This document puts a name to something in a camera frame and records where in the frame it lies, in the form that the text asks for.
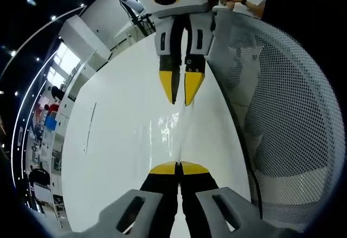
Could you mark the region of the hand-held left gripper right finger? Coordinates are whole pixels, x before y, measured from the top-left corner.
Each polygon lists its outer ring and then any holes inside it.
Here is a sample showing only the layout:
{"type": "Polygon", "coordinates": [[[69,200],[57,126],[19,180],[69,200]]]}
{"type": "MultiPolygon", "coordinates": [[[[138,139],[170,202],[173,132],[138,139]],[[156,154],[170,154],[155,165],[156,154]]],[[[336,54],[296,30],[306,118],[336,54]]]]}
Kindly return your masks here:
{"type": "Polygon", "coordinates": [[[232,189],[219,188],[199,164],[181,161],[181,194],[191,237],[297,237],[262,220],[260,210],[232,189]]]}

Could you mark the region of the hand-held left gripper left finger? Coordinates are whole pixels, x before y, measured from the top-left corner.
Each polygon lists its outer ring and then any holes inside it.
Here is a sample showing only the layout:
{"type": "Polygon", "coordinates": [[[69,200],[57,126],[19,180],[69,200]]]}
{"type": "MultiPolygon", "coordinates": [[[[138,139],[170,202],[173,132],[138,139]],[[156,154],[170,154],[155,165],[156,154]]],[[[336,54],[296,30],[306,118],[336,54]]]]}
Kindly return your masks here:
{"type": "Polygon", "coordinates": [[[97,223],[78,237],[170,237],[177,214],[177,162],[150,170],[132,189],[103,209],[97,223]]]}

